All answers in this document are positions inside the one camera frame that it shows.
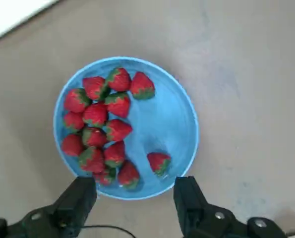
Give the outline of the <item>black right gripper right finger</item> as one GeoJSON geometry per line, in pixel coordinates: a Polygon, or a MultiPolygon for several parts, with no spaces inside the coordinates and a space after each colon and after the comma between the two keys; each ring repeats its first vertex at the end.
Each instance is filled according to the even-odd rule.
{"type": "Polygon", "coordinates": [[[228,209],[207,202],[192,176],[177,177],[174,202],[184,238],[286,238],[272,220],[251,217],[242,223],[228,209]]]}

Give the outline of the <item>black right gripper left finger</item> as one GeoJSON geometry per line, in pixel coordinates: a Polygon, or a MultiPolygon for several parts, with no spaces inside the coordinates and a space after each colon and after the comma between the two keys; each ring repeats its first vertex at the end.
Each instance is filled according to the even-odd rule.
{"type": "Polygon", "coordinates": [[[53,204],[32,210],[12,225],[0,218],[0,238],[76,238],[96,199],[94,178],[77,177],[53,204]]]}

